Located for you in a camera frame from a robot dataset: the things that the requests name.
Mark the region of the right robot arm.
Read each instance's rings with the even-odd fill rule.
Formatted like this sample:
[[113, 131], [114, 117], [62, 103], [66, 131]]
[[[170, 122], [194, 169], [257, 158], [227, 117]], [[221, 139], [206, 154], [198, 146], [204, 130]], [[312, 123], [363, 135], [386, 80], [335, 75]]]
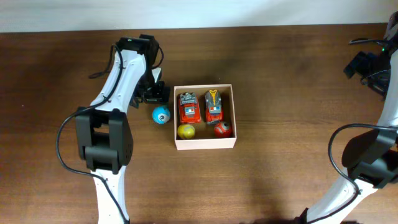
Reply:
[[[367, 196], [397, 182], [397, 13], [393, 13], [382, 39], [360, 38], [351, 45], [374, 42], [380, 54], [359, 52], [344, 69], [348, 78], [358, 74], [360, 82], [384, 99], [375, 125], [353, 123], [338, 128], [330, 137], [328, 157], [339, 174], [337, 181], [315, 205], [306, 208], [295, 223], [344, 223], [345, 218]], [[336, 136], [348, 128], [366, 128], [346, 145], [340, 169], [332, 156]]]

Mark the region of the yellow toy ball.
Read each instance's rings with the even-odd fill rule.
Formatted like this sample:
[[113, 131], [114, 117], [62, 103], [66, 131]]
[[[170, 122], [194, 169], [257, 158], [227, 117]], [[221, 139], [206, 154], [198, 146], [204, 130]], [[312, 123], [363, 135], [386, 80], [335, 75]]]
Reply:
[[195, 137], [195, 133], [195, 128], [191, 124], [181, 124], [177, 129], [179, 138], [183, 140], [193, 139]]

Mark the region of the orange toy ball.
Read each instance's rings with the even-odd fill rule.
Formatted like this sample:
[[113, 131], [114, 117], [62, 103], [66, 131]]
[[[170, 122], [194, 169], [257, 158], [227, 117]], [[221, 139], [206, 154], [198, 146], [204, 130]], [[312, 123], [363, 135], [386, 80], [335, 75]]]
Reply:
[[233, 129], [228, 122], [222, 121], [215, 125], [214, 133], [218, 138], [230, 138], [233, 135]]

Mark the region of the red fire truck grey top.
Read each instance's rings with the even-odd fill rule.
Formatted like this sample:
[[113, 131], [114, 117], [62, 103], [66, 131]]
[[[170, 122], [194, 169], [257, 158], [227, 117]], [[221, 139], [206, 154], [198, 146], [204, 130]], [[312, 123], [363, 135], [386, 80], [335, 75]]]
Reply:
[[195, 93], [182, 93], [178, 97], [178, 109], [182, 124], [196, 124], [201, 122], [200, 106]]

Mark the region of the blue toy ball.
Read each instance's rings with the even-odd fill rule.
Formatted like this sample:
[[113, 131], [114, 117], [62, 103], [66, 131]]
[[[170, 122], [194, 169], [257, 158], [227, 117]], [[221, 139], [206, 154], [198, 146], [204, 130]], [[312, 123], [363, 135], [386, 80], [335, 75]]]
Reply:
[[167, 106], [158, 106], [152, 112], [152, 119], [157, 124], [165, 124], [170, 120], [170, 111]]

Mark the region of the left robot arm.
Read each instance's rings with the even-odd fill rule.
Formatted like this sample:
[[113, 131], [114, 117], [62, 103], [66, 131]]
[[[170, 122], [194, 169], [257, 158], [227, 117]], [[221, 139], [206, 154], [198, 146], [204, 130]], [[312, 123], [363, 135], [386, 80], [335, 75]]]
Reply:
[[134, 142], [127, 112], [141, 103], [168, 103], [170, 88], [156, 61], [162, 54], [152, 35], [120, 38], [111, 47], [104, 87], [89, 107], [74, 115], [79, 156], [95, 182], [99, 223], [130, 222], [124, 176]]

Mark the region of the red fire truck yellow ladder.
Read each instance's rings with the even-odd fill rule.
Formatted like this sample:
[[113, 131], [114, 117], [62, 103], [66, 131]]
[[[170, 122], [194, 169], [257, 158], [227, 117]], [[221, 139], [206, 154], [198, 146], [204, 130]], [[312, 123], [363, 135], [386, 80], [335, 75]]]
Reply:
[[223, 107], [218, 90], [208, 90], [205, 93], [206, 123], [216, 124], [223, 121]]

